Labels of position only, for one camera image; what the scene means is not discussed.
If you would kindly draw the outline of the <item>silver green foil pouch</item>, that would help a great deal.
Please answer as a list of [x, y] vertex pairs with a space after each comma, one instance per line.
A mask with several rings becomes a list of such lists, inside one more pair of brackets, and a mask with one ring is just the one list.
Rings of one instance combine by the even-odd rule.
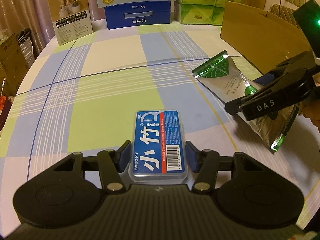
[[[256, 93], [263, 86], [247, 79], [237, 68], [244, 61], [222, 51], [192, 70], [193, 76], [217, 96], [223, 104]], [[252, 121], [246, 121], [268, 147], [279, 150], [298, 113], [296, 106], [286, 107]]]

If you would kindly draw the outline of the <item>blue dental floss box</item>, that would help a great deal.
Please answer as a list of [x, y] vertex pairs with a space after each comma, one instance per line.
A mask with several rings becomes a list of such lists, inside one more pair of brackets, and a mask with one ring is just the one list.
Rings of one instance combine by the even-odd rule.
[[136, 113], [129, 176], [140, 184], [180, 184], [188, 174], [179, 112]]

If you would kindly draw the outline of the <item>quilted brown chair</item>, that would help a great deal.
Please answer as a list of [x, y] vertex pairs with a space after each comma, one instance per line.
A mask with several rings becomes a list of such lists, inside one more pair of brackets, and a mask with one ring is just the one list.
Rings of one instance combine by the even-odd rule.
[[296, 20], [293, 16], [293, 13], [295, 12], [295, 10], [288, 8], [288, 7], [285, 7], [283, 5], [273, 4], [272, 6], [270, 6], [269, 12], [277, 15], [281, 19], [285, 20], [286, 22], [288, 22], [288, 23], [294, 25], [295, 27], [297, 27], [298, 29], [300, 29], [299, 24], [296, 22]]

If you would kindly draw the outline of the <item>checkered tablecloth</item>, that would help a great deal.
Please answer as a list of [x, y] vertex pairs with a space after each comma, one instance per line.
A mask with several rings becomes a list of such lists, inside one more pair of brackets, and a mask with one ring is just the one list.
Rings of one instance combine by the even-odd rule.
[[63, 46], [55, 38], [31, 66], [17, 92], [1, 135], [1, 234], [19, 226], [12, 206], [28, 179], [72, 152], [94, 155], [133, 138], [135, 114], [178, 111], [183, 137], [222, 155], [245, 152], [295, 183], [305, 205], [304, 227], [319, 208], [319, 132], [298, 116], [277, 152], [192, 74], [226, 50], [250, 79], [259, 72], [220, 38], [212, 25], [161, 25], [93, 33]]

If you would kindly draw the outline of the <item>dark blue milk carton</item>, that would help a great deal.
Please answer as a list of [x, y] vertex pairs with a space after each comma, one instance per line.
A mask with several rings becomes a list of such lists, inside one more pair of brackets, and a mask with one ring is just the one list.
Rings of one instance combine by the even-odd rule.
[[104, 7], [104, 11], [108, 29], [171, 22], [170, 1], [124, 3]]

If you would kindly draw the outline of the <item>white humidifier product box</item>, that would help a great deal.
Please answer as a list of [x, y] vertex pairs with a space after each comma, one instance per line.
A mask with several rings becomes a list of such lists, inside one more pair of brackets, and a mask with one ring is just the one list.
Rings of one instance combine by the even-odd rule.
[[88, 0], [47, 0], [60, 46], [93, 33]]

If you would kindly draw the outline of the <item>pink curtain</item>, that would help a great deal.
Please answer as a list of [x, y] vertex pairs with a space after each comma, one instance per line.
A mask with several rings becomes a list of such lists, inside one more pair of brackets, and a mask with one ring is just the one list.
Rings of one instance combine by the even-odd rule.
[[[93, 21], [105, 17], [97, 0], [88, 0]], [[9, 35], [30, 28], [35, 55], [55, 36], [47, 0], [1, 0], [1, 29]]]

